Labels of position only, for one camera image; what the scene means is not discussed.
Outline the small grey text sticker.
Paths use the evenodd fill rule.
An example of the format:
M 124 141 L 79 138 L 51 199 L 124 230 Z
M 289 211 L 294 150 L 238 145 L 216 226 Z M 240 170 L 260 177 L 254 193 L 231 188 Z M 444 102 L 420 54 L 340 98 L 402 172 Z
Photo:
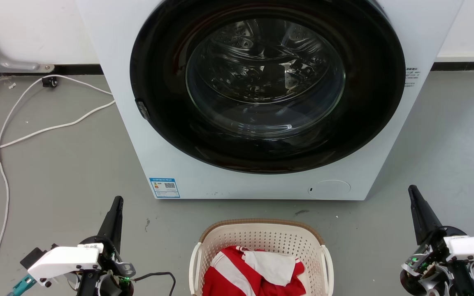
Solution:
M 407 67 L 406 68 L 406 79 L 404 81 L 404 87 L 414 87 L 416 85 L 416 81 L 418 80 L 421 72 L 418 70 L 417 67 Z

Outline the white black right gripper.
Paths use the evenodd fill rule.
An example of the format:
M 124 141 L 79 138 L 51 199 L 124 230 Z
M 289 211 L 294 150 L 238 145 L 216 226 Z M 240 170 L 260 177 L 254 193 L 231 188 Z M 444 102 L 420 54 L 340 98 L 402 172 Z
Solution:
M 412 296 L 474 296 L 474 236 L 442 226 L 416 185 L 408 194 L 418 249 L 401 266 L 402 287 Z

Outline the red white striped garment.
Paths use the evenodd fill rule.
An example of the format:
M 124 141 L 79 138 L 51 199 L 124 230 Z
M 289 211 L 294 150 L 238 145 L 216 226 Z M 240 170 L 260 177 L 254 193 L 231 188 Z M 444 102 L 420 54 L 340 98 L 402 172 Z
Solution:
M 283 287 L 269 283 L 246 264 L 244 251 L 254 250 L 231 246 L 215 255 L 204 275 L 202 296 L 309 296 L 308 274 L 298 257 L 291 282 Z

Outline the cream perforated plastic laundry basket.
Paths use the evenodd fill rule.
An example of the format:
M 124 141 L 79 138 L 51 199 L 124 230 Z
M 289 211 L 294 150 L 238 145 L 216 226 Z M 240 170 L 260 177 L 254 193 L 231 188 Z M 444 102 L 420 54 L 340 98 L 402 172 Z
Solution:
M 190 259 L 191 296 L 202 296 L 209 264 L 219 251 L 232 245 L 298 257 L 308 277 L 304 284 L 308 296 L 333 296 L 333 262 L 318 231 L 305 223 L 277 219 L 224 220 L 208 227 Z

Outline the white cloth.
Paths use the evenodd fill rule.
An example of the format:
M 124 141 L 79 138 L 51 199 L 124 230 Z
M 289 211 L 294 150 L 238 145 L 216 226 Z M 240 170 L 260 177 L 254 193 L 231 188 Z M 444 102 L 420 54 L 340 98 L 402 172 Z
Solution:
M 244 251 L 243 260 L 266 281 L 283 287 L 291 282 L 297 258 L 265 251 Z

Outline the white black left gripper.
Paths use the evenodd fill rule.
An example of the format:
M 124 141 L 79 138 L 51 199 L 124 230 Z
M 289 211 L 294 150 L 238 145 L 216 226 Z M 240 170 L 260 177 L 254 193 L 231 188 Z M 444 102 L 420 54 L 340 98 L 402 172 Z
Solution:
M 75 247 L 54 245 L 28 255 L 28 275 L 49 288 L 57 277 L 73 274 L 77 296 L 133 296 L 133 264 L 120 257 L 124 199 L 116 196 L 97 236 Z

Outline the black round glass washer door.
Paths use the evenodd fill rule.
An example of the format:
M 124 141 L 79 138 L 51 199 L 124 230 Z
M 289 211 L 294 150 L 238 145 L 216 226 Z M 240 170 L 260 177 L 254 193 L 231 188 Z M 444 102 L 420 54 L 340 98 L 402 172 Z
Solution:
M 141 116 L 213 167 L 308 171 L 374 139 L 405 87 L 377 0 L 164 0 L 130 53 Z

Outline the white front-load washing machine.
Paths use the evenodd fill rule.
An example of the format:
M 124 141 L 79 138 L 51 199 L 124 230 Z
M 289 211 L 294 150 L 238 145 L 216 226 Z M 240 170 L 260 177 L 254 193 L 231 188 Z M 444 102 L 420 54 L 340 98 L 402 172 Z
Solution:
M 404 88 L 397 110 L 380 133 L 344 159 L 308 171 L 256 174 L 190 157 L 141 116 L 130 85 L 130 53 L 148 16 L 163 1 L 76 0 L 146 179 L 175 178 L 183 200 L 364 200 L 463 4 L 463 0 L 377 0 L 397 32 L 406 68 L 421 72 L 416 85 Z

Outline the teal connector plug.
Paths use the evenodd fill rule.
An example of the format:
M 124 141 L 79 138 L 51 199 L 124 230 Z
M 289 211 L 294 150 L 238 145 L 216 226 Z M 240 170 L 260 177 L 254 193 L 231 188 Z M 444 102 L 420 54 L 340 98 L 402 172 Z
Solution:
M 22 296 L 36 283 L 36 279 L 34 279 L 34 277 L 32 277 L 30 274 L 27 274 L 17 284 L 15 284 L 15 286 L 13 286 L 11 292 L 7 294 L 7 296 Z

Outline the blue white energy label sticker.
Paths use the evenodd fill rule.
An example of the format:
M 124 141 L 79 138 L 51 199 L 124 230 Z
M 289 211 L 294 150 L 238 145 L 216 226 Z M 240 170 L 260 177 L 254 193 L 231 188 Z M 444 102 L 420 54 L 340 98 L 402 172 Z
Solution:
M 175 178 L 149 178 L 156 199 L 179 199 L 180 194 Z

